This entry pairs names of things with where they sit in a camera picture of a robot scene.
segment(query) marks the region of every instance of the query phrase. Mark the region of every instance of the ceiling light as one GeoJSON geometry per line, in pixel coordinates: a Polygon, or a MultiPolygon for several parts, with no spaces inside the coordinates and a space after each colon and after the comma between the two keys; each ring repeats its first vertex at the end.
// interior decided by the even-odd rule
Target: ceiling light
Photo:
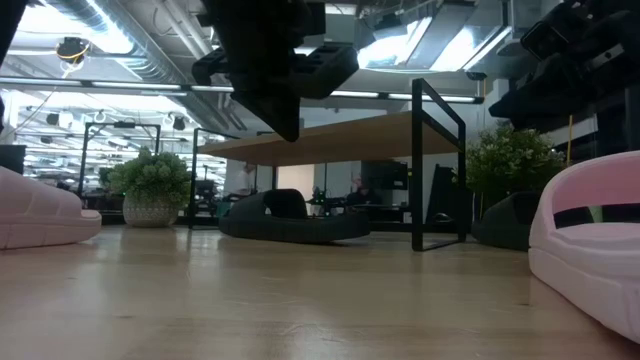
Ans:
{"type": "MultiPolygon", "coordinates": [[[[148,136],[131,136],[130,137],[131,140],[142,140],[142,141],[156,141],[155,138],[150,138],[148,136]]],[[[160,141],[167,141],[167,142],[186,142],[189,141],[186,138],[179,138],[179,137],[170,137],[170,138],[160,138],[160,141]]]]}
{"type": "Polygon", "coordinates": [[[139,90],[180,90],[180,85],[173,84],[149,84],[149,83],[130,83],[130,82],[113,82],[113,81],[94,81],[94,86],[116,88],[116,89],[139,89],[139,90]]]}
{"type": "Polygon", "coordinates": [[[403,64],[409,61],[409,57],[415,51],[416,47],[420,43],[420,40],[422,40],[424,33],[427,32],[427,29],[429,28],[429,25],[431,25],[432,20],[433,18],[428,17],[419,20],[417,25],[414,25],[416,24],[416,22],[407,25],[407,30],[409,30],[411,35],[409,36],[409,40],[407,40],[407,44],[405,45],[404,49],[402,49],[398,53],[395,62],[396,65],[403,64]]]}
{"type": "MultiPolygon", "coordinates": [[[[412,95],[411,94],[389,94],[388,98],[389,98],[389,100],[407,100],[407,101],[409,101],[409,100],[412,99],[412,95]]],[[[451,102],[451,103],[471,104],[471,103],[474,103],[476,101],[476,98],[472,97],[472,96],[449,96],[449,95],[444,95],[444,96],[442,96],[442,100],[444,100],[446,102],[451,102]]],[[[433,102],[433,99],[429,95],[422,95],[422,101],[433,102]]]]}
{"type": "Polygon", "coordinates": [[[355,4],[327,3],[325,5],[325,13],[331,15],[355,15],[356,7],[355,4]]]}
{"type": "Polygon", "coordinates": [[[378,39],[407,35],[407,27],[402,25],[402,20],[395,12],[382,16],[382,19],[373,27],[373,36],[378,39]]]}
{"type": "Polygon", "coordinates": [[[191,87],[193,91],[205,91],[205,92],[233,92],[233,87],[231,86],[202,86],[202,85],[193,85],[191,87]]]}
{"type": "Polygon", "coordinates": [[[78,80],[35,79],[11,76],[0,76],[0,83],[11,85],[82,86],[82,83],[78,80]]]}
{"type": "Polygon", "coordinates": [[[187,94],[184,91],[180,91],[180,92],[169,92],[169,91],[150,91],[150,90],[142,90],[140,92],[140,95],[142,96],[180,96],[180,97],[185,97],[189,94],[187,94]]]}
{"type": "Polygon", "coordinates": [[[511,27],[499,30],[495,28],[482,42],[475,44],[473,32],[464,27],[456,37],[449,42],[436,62],[431,66],[431,71],[458,71],[469,70],[495,48],[504,38],[511,33],[511,27]]]}
{"type": "Polygon", "coordinates": [[[444,48],[429,70],[457,71],[473,57],[476,51],[473,32],[465,26],[444,48]]]}
{"type": "Polygon", "coordinates": [[[433,19],[423,18],[402,27],[404,33],[379,38],[358,52],[361,68],[370,66],[393,66],[406,63],[420,43],[433,19]]]}
{"type": "Polygon", "coordinates": [[[452,103],[468,103],[468,104],[476,102],[476,98],[471,96],[443,96],[442,100],[446,102],[452,102],[452,103]]]}
{"type": "Polygon", "coordinates": [[[342,91],[342,90],[337,90],[337,91],[332,92],[331,96],[375,99],[375,98],[378,97],[378,93],[367,92],[367,91],[342,91]]]}
{"type": "Polygon", "coordinates": [[[507,26],[504,30],[502,30],[502,32],[500,32],[495,39],[493,39],[487,46],[480,50],[480,52],[476,54],[476,56],[469,60],[469,62],[464,65],[463,69],[469,70],[474,67],[480,60],[482,60],[482,58],[487,56],[487,54],[489,54],[489,52],[493,50],[493,48],[498,46],[498,44],[500,44],[502,40],[507,37],[507,35],[511,34],[511,30],[511,26],[507,26]]]}
{"type": "Polygon", "coordinates": [[[117,138],[117,137],[111,137],[111,138],[109,138],[109,140],[107,140],[107,142],[111,146],[122,146],[122,147],[128,147],[129,146],[129,142],[127,140],[123,140],[123,139],[120,139],[120,138],[117,138]]]}

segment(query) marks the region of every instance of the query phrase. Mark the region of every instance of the desk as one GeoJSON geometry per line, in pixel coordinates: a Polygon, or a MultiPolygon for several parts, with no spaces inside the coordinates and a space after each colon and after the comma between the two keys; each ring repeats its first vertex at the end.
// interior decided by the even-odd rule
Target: desk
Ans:
{"type": "MultiPolygon", "coordinates": [[[[466,124],[424,79],[413,80],[411,101],[411,111],[303,129],[294,143],[270,134],[205,145],[198,153],[272,166],[274,174],[278,166],[385,160],[410,155],[413,163],[411,213],[413,219],[422,219],[422,156],[425,154],[458,153],[458,201],[466,201],[466,124]],[[457,138],[422,109],[423,93],[458,125],[457,138]]],[[[465,219],[470,215],[471,204],[460,206],[457,217],[465,219]]],[[[413,221],[413,250],[433,250],[465,241],[467,221],[458,223],[457,240],[425,247],[422,221],[413,221]]]]}

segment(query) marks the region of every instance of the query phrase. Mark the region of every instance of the potted plant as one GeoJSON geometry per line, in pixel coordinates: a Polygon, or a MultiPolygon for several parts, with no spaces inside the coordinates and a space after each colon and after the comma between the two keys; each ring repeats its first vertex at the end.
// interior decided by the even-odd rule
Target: potted plant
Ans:
{"type": "Polygon", "coordinates": [[[122,211],[133,226],[171,225],[189,201],[187,165],[174,154],[152,155],[143,147],[136,159],[116,165],[109,180],[111,190],[125,194],[122,211]]]}
{"type": "Polygon", "coordinates": [[[526,251],[540,194],[564,166],[564,155],[534,130],[499,126],[482,132],[467,149],[467,184],[480,203],[474,237],[526,251]]]}

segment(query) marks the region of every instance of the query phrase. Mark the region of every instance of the fluorescent light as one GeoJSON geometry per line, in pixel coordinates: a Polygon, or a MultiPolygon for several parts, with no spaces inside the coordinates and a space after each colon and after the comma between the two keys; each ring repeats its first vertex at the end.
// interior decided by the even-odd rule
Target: fluorescent light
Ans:
{"type": "Polygon", "coordinates": [[[30,49],[9,49],[7,55],[15,56],[41,56],[41,55],[55,55],[55,50],[30,50],[30,49]]]}
{"type": "Polygon", "coordinates": [[[405,45],[404,49],[402,49],[398,53],[398,57],[396,58],[395,62],[396,65],[409,61],[409,57],[411,56],[411,54],[413,54],[414,50],[420,43],[420,40],[422,40],[424,33],[427,32],[427,29],[429,28],[429,25],[431,25],[432,20],[433,18],[428,17],[421,19],[417,26],[414,25],[415,22],[407,26],[407,30],[409,30],[411,36],[409,37],[409,40],[407,40],[407,44],[405,45]]]}
{"type": "Polygon", "coordinates": [[[431,65],[431,71],[457,71],[475,54],[473,32],[466,26],[460,30],[431,65]]]}
{"type": "Polygon", "coordinates": [[[327,3],[325,5],[325,13],[331,15],[355,15],[356,5],[354,4],[334,4],[327,3]]]}
{"type": "Polygon", "coordinates": [[[358,64],[361,68],[366,68],[372,62],[387,66],[406,62],[432,20],[430,17],[416,20],[407,25],[406,34],[382,38],[361,49],[358,52],[358,64]]]}
{"type": "Polygon", "coordinates": [[[442,100],[446,102],[457,102],[457,103],[474,103],[476,98],[471,96],[443,96],[442,100]]]}
{"type": "Polygon", "coordinates": [[[117,138],[117,137],[110,137],[107,141],[110,142],[110,143],[119,145],[119,146],[124,146],[124,147],[129,146],[129,141],[123,140],[123,139],[120,139],[120,138],[117,138]]]}
{"type": "Polygon", "coordinates": [[[8,76],[0,76],[0,83],[12,85],[82,86],[82,83],[77,80],[34,79],[8,76]]]}
{"type": "Polygon", "coordinates": [[[389,100],[411,100],[411,94],[389,94],[389,100]]]}
{"type": "Polygon", "coordinates": [[[180,85],[173,84],[149,84],[113,81],[94,81],[93,86],[136,90],[180,90],[182,88],[180,85]]]}
{"type": "Polygon", "coordinates": [[[464,70],[469,70],[474,67],[482,58],[487,56],[494,47],[498,46],[507,37],[507,35],[511,34],[511,26],[507,26],[498,36],[496,36],[493,41],[491,41],[487,46],[485,46],[476,56],[474,56],[468,63],[463,66],[464,70]]]}
{"type": "Polygon", "coordinates": [[[180,97],[184,97],[187,96],[188,94],[184,91],[181,92],[168,92],[168,91],[150,91],[150,90],[143,90],[140,92],[140,95],[142,96],[180,96],[180,97]]]}
{"type": "Polygon", "coordinates": [[[397,35],[376,40],[358,52],[358,64],[361,68],[366,68],[371,63],[393,65],[397,57],[396,54],[402,51],[407,44],[407,38],[408,35],[397,35]]]}
{"type": "MultiPolygon", "coordinates": [[[[156,141],[156,139],[155,139],[155,138],[151,139],[151,138],[149,138],[148,136],[131,136],[131,137],[130,137],[130,139],[131,139],[131,140],[142,140],[142,141],[144,141],[144,140],[146,140],[146,141],[156,141]]],[[[187,140],[186,138],[176,138],[176,137],[173,137],[173,138],[163,138],[163,137],[161,137],[161,138],[160,138],[160,141],[167,141],[167,142],[185,142],[185,141],[188,141],[188,140],[187,140]]]]}
{"type": "MultiPolygon", "coordinates": [[[[411,94],[389,94],[389,100],[411,100],[411,94]]],[[[476,99],[472,96],[450,96],[443,95],[442,100],[452,103],[473,103],[476,99]]],[[[433,99],[429,95],[422,95],[422,101],[433,102],[433,99]]]]}
{"type": "Polygon", "coordinates": [[[202,85],[193,85],[191,87],[193,91],[206,91],[206,92],[233,92],[233,87],[231,86],[202,86],[202,85]]]}
{"type": "Polygon", "coordinates": [[[378,97],[378,93],[367,92],[367,91],[342,91],[342,90],[337,90],[337,91],[332,92],[331,96],[375,99],[375,98],[378,97]]]}

